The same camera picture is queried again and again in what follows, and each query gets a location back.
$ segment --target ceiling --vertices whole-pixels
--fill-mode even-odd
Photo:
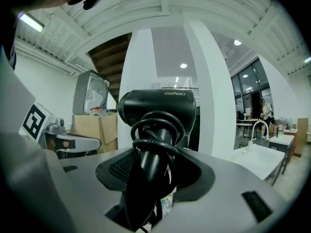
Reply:
[[[225,47],[222,52],[228,56],[228,66],[234,68],[239,62],[237,53],[245,46],[262,55],[284,77],[311,66],[303,62],[310,55],[304,39],[276,0],[102,0],[89,11],[82,6],[66,4],[32,11],[45,25],[44,31],[38,33],[20,22],[17,52],[45,60],[65,74],[79,75],[95,69],[87,53],[108,40],[139,29],[180,27],[185,18],[195,18],[211,32],[243,43],[237,49],[225,44],[222,36],[215,38]]]
[[[158,77],[196,77],[190,45],[183,27],[151,29]],[[187,68],[180,68],[182,63]]]

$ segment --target person in background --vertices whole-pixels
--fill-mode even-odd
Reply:
[[[272,121],[272,112],[273,112],[271,104],[266,102],[264,99],[262,99],[260,103],[262,105],[263,120],[267,123],[269,127],[269,124]],[[261,137],[265,139],[266,135],[267,135],[267,129],[265,129],[264,135],[262,135]]]
[[[16,53],[14,37],[18,16],[31,10],[61,6],[72,0],[1,0],[3,28],[1,29],[0,49],[3,47],[10,65],[15,69]]]

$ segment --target black and white tag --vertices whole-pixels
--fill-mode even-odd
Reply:
[[[26,116],[23,127],[34,139],[37,139],[44,119],[45,115],[33,104]]]

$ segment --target white pillar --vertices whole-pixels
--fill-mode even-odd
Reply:
[[[111,96],[110,92],[108,92],[107,96],[107,109],[115,109],[116,108],[116,101]]]
[[[156,60],[151,29],[134,32],[127,49],[122,71],[119,100],[137,89],[152,89],[156,82]],[[131,128],[118,116],[118,147],[132,146]]]
[[[200,20],[187,20],[184,29],[194,59],[200,91],[199,151],[230,160],[235,141],[233,87],[224,57]]]
[[[309,108],[305,108],[302,105],[301,101],[298,99],[299,95],[297,96],[296,94],[296,92],[301,92],[301,90],[295,89],[297,85],[295,85],[294,82],[291,82],[290,79],[286,80],[265,58],[259,55],[259,59],[269,81],[275,119],[291,118],[293,123],[297,123],[298,118],[309,117],[307,112]],[[306,83],[307,79],[298,82]]]

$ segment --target white sink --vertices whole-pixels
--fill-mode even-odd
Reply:
[[[250,151],[248,147],[233,150],[231,161],[264,180],[281,163],[284,155],[284,152],[253,144]]]

